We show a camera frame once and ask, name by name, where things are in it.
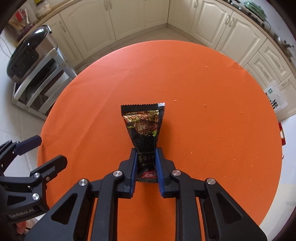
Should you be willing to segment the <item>black snack packet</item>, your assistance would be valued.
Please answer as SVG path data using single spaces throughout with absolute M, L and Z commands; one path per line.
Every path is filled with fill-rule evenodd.
M 121 115 L 137 151 L 136 180 L 157 183 L 156 148 L 165 112 L 165 103 L 121 106 Z

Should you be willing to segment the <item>cream kitchen cabinets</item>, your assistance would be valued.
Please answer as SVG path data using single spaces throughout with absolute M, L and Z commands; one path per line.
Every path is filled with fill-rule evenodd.
M 50 25 L 73 66 L 102 49 L 168 26 L 245 68 L 262 87 L 275 81 L 287 106 L 279 121 L 295 114 L 295 66 L 290 44 L 272 29 L 225 1 L 62 1 L 36 27 Z

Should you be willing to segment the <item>metal shelf rack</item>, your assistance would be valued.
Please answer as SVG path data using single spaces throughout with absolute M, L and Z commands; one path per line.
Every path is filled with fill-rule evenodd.
M 52 49 L 20 84 L 14 84 L 12 103 L 45 120 L 57 98 L 77 76 L 59 49 Z

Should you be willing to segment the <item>black rice cooker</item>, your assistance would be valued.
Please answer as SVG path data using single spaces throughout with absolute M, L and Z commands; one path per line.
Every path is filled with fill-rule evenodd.
M 6 73 L 15 83 L 21 83 L 52 50 L 58 47 L 48 25 L 42 25 L 20 42 L 11 55 Z

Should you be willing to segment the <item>orange round tablecloth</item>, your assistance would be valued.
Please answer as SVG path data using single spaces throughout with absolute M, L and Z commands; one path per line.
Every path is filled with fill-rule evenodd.
M 81 179 L 103 179 L 135 149 L 121 106 L 165 103 L 157 148 L 176 169 L 214 178 L 259 226 L 280 178 L 278 121 L 255 80 L 209 48 L 150 41 L 106 55 L 61 93 L 44 124 L 39 162 L 68 164 L 48 186 L 50 209 Z M 117 240 L 176 240 L 176 200 L 136 180 L 118 200 Z

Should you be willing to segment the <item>red gift bag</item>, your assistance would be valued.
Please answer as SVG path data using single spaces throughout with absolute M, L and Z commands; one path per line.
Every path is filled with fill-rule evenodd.
M 284 145 L 286 145 L 286 141 L 285 141 L 285 134 L 284 134 L 281 122 L 278 123 L 278 126 L 280 129 L 281 144 L 284 146 Z

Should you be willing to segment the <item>white rice bag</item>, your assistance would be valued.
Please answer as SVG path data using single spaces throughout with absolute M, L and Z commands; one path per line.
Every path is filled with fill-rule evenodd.
M 275 81 L 272 81 L 268 85 L 268 87 L 264 90 L 264 93 L 275 113 L 287 106 L 287 102 Z

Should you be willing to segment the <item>jar on counter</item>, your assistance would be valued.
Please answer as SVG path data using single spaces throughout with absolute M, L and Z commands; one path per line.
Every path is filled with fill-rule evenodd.
M 51 11 L 50 4 L 45 0 L 34 0 L 35 13 L 37 18 L 41 18 Z

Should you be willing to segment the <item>gas stove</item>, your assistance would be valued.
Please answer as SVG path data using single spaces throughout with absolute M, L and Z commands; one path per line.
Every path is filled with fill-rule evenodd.
M 267 21 L 267 17 L 265 21 L 260 20 L 260 18 L 258 16 L 256 16 L 254 13 L 252 13 L 251 11 L 249 11 L 245 6 L 244 3 L 242 1 L 233 1 L 233 0 L 229 0 L 229 1 L 225 1 L 226 3 L 232 5 L 233 7 L 237 8 L 239 11 L 243 12 L 245 15 L 247 15 L 250 19 L 252 19 L 253 21 L 255 21 L 255 23 L 257 23 L 261 28 L 263 28 L 265 31 L 270 31 L 271 30 L 271 25 L 270 23 Z

